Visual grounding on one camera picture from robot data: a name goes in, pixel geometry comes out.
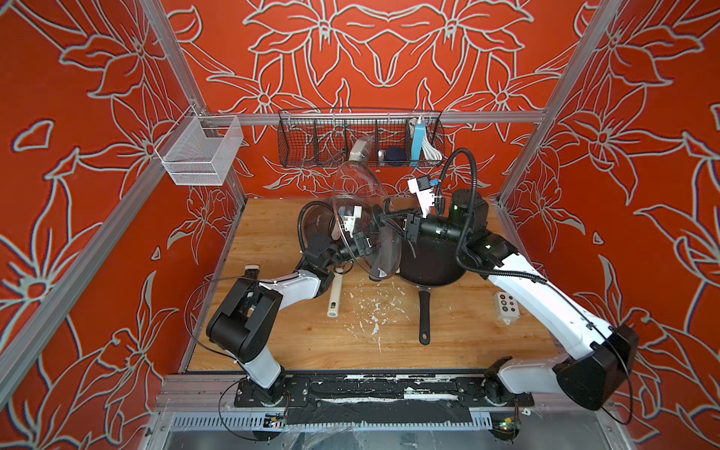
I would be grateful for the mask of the glass lid with black knob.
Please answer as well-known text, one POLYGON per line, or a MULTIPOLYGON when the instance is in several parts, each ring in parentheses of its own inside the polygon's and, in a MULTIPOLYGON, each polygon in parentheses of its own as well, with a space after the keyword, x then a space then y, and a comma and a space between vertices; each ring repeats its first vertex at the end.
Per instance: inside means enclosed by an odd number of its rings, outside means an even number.
MULTIPOLYGON (((347 161, 339 167, 334 178, 332 206, 339 233, 343 232, 339 208, 341 206, 362 206, 363 215, 358 219, 354 234, 379 232, 388 221, 382 221, 383 213, 392 212, 393 206, 375 173, 365 164, 347 161)), ((368 259, 354 262, 369 275, 368 259)))

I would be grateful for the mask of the grey cleaning cloth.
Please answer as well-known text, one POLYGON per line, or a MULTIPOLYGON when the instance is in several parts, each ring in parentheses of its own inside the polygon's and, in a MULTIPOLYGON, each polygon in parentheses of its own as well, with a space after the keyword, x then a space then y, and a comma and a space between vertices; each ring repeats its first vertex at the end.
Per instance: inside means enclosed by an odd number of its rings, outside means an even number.
POLYGON ((383 281, 395 275, 401 263, 401 239, 390 225, 382 225, 373 236, 369 262, 369 276, 375 281, 383 281))

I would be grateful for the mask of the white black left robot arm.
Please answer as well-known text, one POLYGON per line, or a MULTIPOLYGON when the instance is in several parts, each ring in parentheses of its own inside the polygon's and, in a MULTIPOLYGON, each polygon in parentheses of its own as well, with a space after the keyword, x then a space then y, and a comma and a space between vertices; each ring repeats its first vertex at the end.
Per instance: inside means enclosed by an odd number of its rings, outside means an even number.
POLYGON ((288 276, 260 280, 257 267, 247 269, 217 308, 205 334, 240 365, 255 387, 275 391, 284 369, 273 358, 268 341, 279 312, 324 294, 335 277, 335 267, 350 261, 371 261, 378 253, 379 247, 367 238, 346 245, 329 235, 314 236, 288 276))

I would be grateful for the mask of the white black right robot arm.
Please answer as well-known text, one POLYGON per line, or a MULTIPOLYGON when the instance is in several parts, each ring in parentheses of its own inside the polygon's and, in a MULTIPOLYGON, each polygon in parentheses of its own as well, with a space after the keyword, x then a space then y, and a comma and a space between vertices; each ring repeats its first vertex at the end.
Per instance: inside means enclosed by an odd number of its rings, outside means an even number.
POLYGON ((507 239, 477 222, 476 200, 472 192, 457 217, 395 210, 388 200, 374 212, 380 225, 408 243, 426 237, 448 243, 458 266, 513 297, 560 343, 562 354, 552 358, 496 361, 485 374, 490 402, 503 405, 524 393, 564 394, 584 409, 603 409, 620 387, 632 384, 638 334, 596 316, 542 277, 507 239))

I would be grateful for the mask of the black lidded frying pan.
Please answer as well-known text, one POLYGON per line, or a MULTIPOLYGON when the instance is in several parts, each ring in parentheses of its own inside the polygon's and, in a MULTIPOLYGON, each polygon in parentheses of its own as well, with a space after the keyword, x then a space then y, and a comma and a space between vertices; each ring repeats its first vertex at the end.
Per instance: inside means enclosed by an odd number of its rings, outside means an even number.
POLYGON ((466 270, 456 261, 456 245, 421 236, 416 243, 402 242, 399 276, 418 288, 418 340, 431 344, 431 289, 459 281, 466 270))

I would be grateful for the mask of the dark blue round object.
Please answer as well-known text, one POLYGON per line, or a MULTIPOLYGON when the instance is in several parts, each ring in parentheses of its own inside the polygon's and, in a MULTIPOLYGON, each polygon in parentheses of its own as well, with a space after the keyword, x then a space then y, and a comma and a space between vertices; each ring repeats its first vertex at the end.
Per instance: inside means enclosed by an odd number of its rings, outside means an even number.
POLYGON ((399 146, 391 146, 384 151, 384 164, 389 167, 403 167, 406 161, 406 152, 399 146))

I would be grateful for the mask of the silver packet in basket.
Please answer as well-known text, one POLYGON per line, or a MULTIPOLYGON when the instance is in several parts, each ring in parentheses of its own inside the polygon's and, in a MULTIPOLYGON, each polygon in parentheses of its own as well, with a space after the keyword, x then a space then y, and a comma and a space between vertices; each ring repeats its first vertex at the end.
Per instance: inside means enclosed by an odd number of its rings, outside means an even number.
POLYGON ((374 153, 375 139, 373 136, 364 136, 357 139, 352 146, 348 161, 367 164, 374 153))

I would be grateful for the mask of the light blue box in basket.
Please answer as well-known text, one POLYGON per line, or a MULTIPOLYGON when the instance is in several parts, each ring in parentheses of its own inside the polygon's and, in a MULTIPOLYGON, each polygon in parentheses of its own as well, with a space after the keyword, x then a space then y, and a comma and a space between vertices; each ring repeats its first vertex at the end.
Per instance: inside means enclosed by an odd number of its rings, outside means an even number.
POLYGON ((426 138, 426 125, 423 122, 415 122, 410 125, 412 134, 411 157, 409 166, 416 167, 422 157, 423 145, 426 138))

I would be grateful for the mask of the white button control box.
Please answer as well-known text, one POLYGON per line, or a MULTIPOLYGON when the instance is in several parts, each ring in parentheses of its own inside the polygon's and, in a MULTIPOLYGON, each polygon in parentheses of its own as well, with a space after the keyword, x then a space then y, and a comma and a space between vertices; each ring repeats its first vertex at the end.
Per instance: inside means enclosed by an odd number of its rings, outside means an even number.
POLYGON ((507 292, 496 292, 493 296, 497 319, 504 323, 506 326, 510 326, 514 322, 517 322, 521 318, 521 310, 519 304, 507 292))

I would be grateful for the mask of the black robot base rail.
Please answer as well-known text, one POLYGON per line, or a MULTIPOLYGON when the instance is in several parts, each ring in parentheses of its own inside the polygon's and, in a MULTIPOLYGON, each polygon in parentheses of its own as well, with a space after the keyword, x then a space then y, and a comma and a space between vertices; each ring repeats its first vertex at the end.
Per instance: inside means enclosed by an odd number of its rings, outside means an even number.
POLYGON ((481 370, 290 370, 263 390, 243 380, 236 408, 279 409, 289 425, 475 426, 534 407, 530 394, 502 394, 481 370))

